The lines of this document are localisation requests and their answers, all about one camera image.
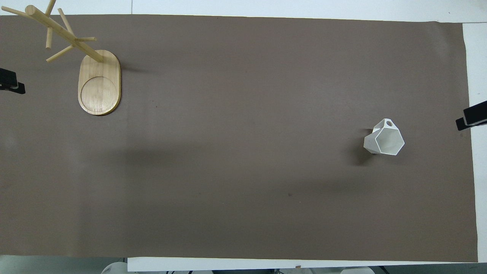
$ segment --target wooden dowel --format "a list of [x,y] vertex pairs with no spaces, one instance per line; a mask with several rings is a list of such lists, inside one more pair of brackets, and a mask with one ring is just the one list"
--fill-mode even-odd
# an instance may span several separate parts
[[28,5],[25,8],[25,13],[29,16],[32,16],[32,18],[37,20],[39,23],[45,25],[46,27],[52,27],[53,31],[55,31],[59,36],[66,39],[71,45],[74,45],[75,47],[80,49],[82,52],[86,53],[86,55],[93,58],[95,61],[103,62],[103,56],[101,56],[98,52],[96,52],[94,49],[92,49],[87,44],[85,44],[83,42],[76,41],[75,40],[76,36],[74,36],[72,33],[67,31],[65,28],[63,28],[56,21],[47,17],[43,12],[38,10],[33,5]]
[[51,49],[52,44],[53,44],[53,28],[48,27],[47,38],[46,38],[46,49]]
[[72,34],[74,34],[71,26],[69,25],[69,22],[68,22],[68,19],[66,18],[66,16],[64,15],[64,12],[62,12],[62,9],[59,8],[57,9],[57,11],[59,11],[59,15],[61,15],[61,19],[62,21],[64,22],[64,25],[66,26],[66,29],[71,32]]
[[45,12],[45,15],[49,17],[51,15],[51,12],[53,11],[54,4],[56,3],[56,0],[51,0],[49,1],[49,5],[47,5],[47,9]]
[[76,38],[75,40],[79,42],[96,41],[96,37],[82,37],[82,38]]
[[27,15],[25,12],[21,12],[19,10],[14,10],[14,9],[11,9],[9,7],[4,7],[4,6],[2,6],[1,9],[4,10],[4,11],[6,11],[6,12],[10,12],[10,13],[13,13],[13,14],[17,14],[17,15],[23,16],[25,18],[34,19],[34,18],[30,17],[29,15]]
[[75,47],[73,47],[73,45],[69,45],[67,48],[65,48],[65,49],[61,50],[60,52],[58,52],[58,53],[54,54],[53,56],[51,56],[51,57],[47,58],[47,59],[46,59],[46,61],[47,61],[48,63],[50,63],[50,62],[52,62],[52,61],[56,60],[57,58],[59,58],[59,57],[63,56],[65,53],[67,53],[68,51],[70,51],[70,50],[72,50],[72,49],[74,49],[74,48],[75,48]]

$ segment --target geometric mug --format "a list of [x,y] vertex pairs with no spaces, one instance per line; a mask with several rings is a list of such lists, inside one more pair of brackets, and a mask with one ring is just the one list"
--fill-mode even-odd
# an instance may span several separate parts
[[397,155],[404,146],[401,132],[391,119],[383,119],[364,138],[364,148],[373,154]]

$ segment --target brown paper backdrop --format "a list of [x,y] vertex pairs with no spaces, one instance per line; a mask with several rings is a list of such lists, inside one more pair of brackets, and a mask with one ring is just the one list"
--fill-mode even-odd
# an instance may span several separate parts
[[[461,24],[68,18],[122,100],[85,113],[84,55],[0,17],[27,89],[0,92],[0,254],[477,260]],[[396,157],[362,148],[385,117]]]

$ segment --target wooden mug tree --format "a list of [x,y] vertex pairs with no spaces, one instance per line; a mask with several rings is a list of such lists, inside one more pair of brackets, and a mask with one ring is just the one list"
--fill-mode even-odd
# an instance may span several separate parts
[[120,63],[115,55],[106,50],[94,50],[86,41],[96,41],[95,37],[78,38],[63,11],[59,14],[66,28],[52,20],[49,16],[56,0],[50,0],[46,12],[38,10],[33,5],[25,7],[25,12],[2,6],[1,9],[26,18],[34,19],[47,27],[46,49],[51,49],[53,31],[67,40],[70,45],[60,52],[46,59],[52,62],[68,51],[77,48],[87,55],[81,62],[78,80],[78,101],[81,107],[93,115],[106,115],[112,112],[120,102],[121,75]]

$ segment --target white table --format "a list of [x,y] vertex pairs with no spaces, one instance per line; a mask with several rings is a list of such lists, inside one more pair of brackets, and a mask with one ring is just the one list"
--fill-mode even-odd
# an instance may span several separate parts
[[[48,0],[4,0],[2,5],[40,9]],[[464,23],[470,105],[487,100],[487,0],[59,0],[65,14],[170,14]],[[487,262],[487,126],[471,129],[478,261]],[[129,271],[264,269],[430,264],[445,262],[129,258]]]

